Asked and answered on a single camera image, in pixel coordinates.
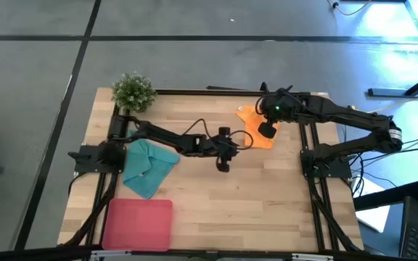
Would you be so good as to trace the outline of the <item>black aluminium table frame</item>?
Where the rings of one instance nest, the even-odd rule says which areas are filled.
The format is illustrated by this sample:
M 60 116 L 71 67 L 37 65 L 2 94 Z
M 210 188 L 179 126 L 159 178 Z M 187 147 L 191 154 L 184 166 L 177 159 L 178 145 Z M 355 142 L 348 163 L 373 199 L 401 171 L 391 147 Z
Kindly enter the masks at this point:
M 144 114 L 136 115 L 161 128 L 183 133 L 203 118 L 211 135 L 219 126 L 244 128 L 235 112 L 254 105 L 258 91 L 162 90 Z M 83 142 L 105 140 L 115 105 L 108 88 L 98 88 Z M 298 124 L 282 124 L 271 150 L 250 149 L 230 162 L 230 172 L 217 171 L 213 158 L 186 158 L 168 174 L 153 199 L 173 202 L 170 250 L 316 252 L 317 237 L 308 185 L 299 152 Z M 110 174 L 85 174 L 72 186 L 57 243 L 65 243 L 81 227 Z M 332 212 L 352 242 L 363 249 L 350 189 L 327 179 Z

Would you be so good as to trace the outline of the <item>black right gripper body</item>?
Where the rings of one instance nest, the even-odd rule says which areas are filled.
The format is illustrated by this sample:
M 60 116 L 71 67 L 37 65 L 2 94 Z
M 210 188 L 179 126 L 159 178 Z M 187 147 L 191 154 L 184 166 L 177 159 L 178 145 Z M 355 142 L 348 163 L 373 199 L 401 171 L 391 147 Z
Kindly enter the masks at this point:
M 277 132 L 274 127 L 275 123 L 294 120 L 293 110 L 296 104 L 294 97 L 286 91 L 262 96 L 257 101 L 257 113 L 264 116 L 266 122 L 259 125 L 258 132 L 266 138 L 273 138 Z

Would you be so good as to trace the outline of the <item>artificial potted plant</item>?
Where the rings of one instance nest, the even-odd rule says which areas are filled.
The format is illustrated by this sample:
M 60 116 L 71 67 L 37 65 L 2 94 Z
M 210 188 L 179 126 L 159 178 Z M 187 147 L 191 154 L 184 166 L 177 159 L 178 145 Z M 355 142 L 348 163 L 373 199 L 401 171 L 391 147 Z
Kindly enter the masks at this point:
M 157 97 L 151 80 L 137 72 L 123 73 L 112 86 L 112 100 L 121 108 L 132 112 L 145 112 Z

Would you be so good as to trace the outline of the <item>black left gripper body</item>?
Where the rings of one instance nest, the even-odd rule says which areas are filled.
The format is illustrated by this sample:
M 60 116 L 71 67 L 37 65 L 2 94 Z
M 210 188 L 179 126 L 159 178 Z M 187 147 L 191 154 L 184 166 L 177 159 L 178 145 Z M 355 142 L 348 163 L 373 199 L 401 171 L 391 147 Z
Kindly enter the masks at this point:
M 238 154 L 238 145 L 230 137 L 229 127 L 220 127 L 216 136 L 208 138 L 205 145 L 205 155 L 216 158 L 218 171 L 230 171 L 229 161 Z

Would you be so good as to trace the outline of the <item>teal microfiber towel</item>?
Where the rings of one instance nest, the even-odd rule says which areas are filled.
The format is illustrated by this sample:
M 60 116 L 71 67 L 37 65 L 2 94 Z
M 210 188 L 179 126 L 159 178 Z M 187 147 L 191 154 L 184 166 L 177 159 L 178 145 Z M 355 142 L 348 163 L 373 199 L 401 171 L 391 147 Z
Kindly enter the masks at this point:
M 128 145 L 123 185 L 143 199 L 151 199 L 180 156 L 146 139 Z

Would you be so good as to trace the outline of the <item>orange microfiber towel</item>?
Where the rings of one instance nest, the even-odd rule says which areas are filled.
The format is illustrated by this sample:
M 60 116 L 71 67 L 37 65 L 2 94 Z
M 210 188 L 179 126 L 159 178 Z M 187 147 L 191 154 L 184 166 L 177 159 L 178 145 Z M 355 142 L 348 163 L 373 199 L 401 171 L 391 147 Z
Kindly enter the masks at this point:
M 254 106 L 239 106 L 236 115 L 245 124 L 245 131 L 253 138 L 253 141 L 251 141 L 251 138 L 245 135 L 245 146 L 252 145 L 253 148 L 257 149 L 272 149 L 274 147 L 276 137 L 266 138 L 258 132 L 260 124 L 265 123 L 266 119 L 263 115 L 256 113 Z

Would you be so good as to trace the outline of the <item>pink plastic basket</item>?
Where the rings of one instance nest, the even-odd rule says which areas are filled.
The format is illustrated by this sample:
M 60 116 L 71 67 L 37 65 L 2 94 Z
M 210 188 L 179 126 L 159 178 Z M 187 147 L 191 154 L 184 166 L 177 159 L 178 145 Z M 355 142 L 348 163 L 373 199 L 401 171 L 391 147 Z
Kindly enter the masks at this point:
M 112 199 L 102 248 L 165 252 L 170 249 L 173 203 L 168 199 Z

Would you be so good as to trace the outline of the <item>white paper sheet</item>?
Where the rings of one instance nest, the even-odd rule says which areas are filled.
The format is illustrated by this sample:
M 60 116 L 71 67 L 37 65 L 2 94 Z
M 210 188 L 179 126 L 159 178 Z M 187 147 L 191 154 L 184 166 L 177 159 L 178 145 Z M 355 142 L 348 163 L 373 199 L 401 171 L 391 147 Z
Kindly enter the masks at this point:
M 384 191 L 385 189 L 372 181 L 363 178 L 363 181 L 358 186 L 356 181 L 354 184 L 353 198 L 357 199 L 360 196 L 366 196 L 367 194 L 373 194 Z M 377 207 L 374 209 L 360 210 L 356 212 L 358 221 L 369 226 L 373 230 L 382 233 L 385 229 L 385 224 L 390 211 L 389 206 Z

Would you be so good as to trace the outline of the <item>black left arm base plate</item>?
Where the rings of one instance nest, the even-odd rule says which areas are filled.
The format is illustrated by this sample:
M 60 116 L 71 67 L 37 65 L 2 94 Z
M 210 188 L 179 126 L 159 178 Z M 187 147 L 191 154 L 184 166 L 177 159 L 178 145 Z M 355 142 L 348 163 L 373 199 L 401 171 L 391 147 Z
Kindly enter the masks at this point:
M 99 145 L 82 145 L 78 152 L 68 152 L 75 160 L 78 173 L 120 173 L 126 159 L 126 148 L 116 142 L 103 141 Z

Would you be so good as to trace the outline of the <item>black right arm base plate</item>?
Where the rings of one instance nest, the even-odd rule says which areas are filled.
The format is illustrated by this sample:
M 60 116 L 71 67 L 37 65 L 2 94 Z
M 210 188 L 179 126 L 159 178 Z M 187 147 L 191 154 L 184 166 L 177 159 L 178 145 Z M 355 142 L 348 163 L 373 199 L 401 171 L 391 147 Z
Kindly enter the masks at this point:
M 341 157 L 315 158 L 314 151 L 302 150 L 300 162 L 303 174 L 307 178 L 350 178 L 351 169 L 348 161 Z

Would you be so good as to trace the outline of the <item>black desk bar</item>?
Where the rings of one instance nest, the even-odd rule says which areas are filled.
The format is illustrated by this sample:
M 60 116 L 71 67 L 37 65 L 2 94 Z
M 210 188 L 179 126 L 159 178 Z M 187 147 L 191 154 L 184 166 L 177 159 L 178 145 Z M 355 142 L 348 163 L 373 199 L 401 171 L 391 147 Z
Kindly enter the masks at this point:
M 418 181 L 356 197 L 353 199 L 353 204 L 355 211 L 358 212 L 397 204 L 402 202 L 407 196 L 418 199 Z

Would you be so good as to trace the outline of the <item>black desk foot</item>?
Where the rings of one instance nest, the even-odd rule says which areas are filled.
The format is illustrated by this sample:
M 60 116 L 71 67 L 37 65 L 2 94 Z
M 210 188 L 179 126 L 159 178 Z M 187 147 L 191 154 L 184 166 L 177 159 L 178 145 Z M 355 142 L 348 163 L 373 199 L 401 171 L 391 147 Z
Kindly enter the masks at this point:
M 409 89 L 369 88 L 368 96 L 392 98 L 418 98 L 418 83 Z

